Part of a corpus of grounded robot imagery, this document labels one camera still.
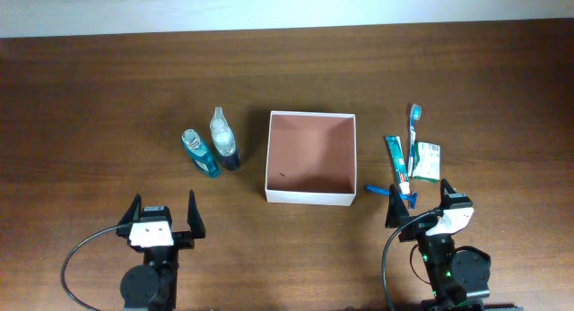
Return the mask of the blue white toothbrush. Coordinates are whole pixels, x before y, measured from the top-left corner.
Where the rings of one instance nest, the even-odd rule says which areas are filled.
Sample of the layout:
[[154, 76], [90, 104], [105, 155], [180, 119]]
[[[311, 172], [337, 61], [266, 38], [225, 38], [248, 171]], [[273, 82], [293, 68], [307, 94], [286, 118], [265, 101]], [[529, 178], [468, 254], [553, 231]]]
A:
[[422, 116], [422, 108], [419, 105], [412, 104], [409, 115], [409, 154], [408, 154], [408, 166], [407, 166], [408, 177], [411, 177], [413, 174], [414, 145], [416, 140], [414, 123], [418, 121], [421, 118], [421, 116]]

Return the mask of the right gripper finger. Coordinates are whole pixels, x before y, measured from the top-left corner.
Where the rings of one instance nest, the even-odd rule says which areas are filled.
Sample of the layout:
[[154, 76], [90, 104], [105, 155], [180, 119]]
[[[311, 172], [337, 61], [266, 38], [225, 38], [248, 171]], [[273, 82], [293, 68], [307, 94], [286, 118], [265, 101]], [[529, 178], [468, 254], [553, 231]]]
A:
[[456, 189], [445, 178], [440, 180], [440, 197], [450, 196], [456, 192]]
[[408, 219], [409, 212], [401, 197], [401, 192], [395, 185], [391, 185], [389, 187], [389, 204], [385, 227], [387, 229], [397, 229], [405, 225]]

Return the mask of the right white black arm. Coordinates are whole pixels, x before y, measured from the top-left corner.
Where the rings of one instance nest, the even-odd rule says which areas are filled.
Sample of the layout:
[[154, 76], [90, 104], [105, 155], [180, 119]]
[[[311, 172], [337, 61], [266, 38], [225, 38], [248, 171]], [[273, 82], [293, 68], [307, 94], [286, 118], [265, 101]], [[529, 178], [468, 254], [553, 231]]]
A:
[[456, 246], [452, 238], [464, 229], [474, 214], [474, 203], [445, 179], [440, 180], [439, 206], [413, 216], [407, 210], [397, 186], [389, 187], [385, 227], [394, 232], [381, 256], [382, 283], [387, 305], [396, 307], [387, 285], [387, 255], [394, 239], [416, 243], [421, 254], [433, 298], [423, 300], [421, 310], [519, 310], [513, 304], [486, 305], [491, 257], [473, 246]]

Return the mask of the blue disposable razor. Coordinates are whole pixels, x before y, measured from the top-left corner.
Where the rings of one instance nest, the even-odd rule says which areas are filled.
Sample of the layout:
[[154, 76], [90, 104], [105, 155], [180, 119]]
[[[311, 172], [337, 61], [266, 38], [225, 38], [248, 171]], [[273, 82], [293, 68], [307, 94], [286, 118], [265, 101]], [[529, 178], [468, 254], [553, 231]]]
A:
[[[377, 186], [371, 186], [371, 185], [366, 185], [366, 189], [369, 192], [372, 192], [374, 194], [381, 194], [384, 196], [390, 196], [390, 191], [384, 188], [380, 188]], [[410, 194], [400, 194], [400, 197], [402, 200], [407, 201], [409, 203], [409, 207], [411, 209], [415, 209], [416, 208], [416, 204], [417, 204], [417, 199], [418, 199], [418, 193], [417, 192], [412, 192]]]

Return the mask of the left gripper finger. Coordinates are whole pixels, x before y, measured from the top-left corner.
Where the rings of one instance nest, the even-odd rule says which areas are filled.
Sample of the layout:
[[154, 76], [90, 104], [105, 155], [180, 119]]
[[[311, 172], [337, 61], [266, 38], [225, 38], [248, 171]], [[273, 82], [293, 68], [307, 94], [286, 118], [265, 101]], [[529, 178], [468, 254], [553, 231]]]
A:
[[118, 226], [128, 225], [140, 220], [142, 198], [139, 194], [135, 195], [134, 200], [129, 208], [118, 222]]
[[196, 197], [193, 190], [189, 191], [188, 206], [187, 206], [187, 224], [193, 238], [205, 238], [206, 231], [203, 220], [199, 213], [196, 204]]

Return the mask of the green white soap packet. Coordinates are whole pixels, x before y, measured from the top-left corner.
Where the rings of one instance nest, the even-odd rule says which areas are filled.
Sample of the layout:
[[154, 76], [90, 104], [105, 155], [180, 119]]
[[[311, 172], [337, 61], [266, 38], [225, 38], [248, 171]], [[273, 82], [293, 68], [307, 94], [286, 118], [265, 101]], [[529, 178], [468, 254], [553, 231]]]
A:
[[412, 178], [437, 183], [440, 180], [441, 148], [437, 144], [416, 142], [413, 152]]

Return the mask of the teal toothpaste tube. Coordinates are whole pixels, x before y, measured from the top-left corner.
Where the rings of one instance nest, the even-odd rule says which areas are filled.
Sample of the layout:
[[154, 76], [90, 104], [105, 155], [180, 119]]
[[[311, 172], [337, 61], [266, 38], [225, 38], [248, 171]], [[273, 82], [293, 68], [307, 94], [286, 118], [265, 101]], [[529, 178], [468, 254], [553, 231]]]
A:
[[411, 189], [407, 175], [406, 164], [404, 161], [401, 139], [399, 136], [389, 135], [385, 137], [385, 140], [387, 143], [389, 155], [393, 162], [399, 189], [402, 194], [409, 195], [411, 193]]

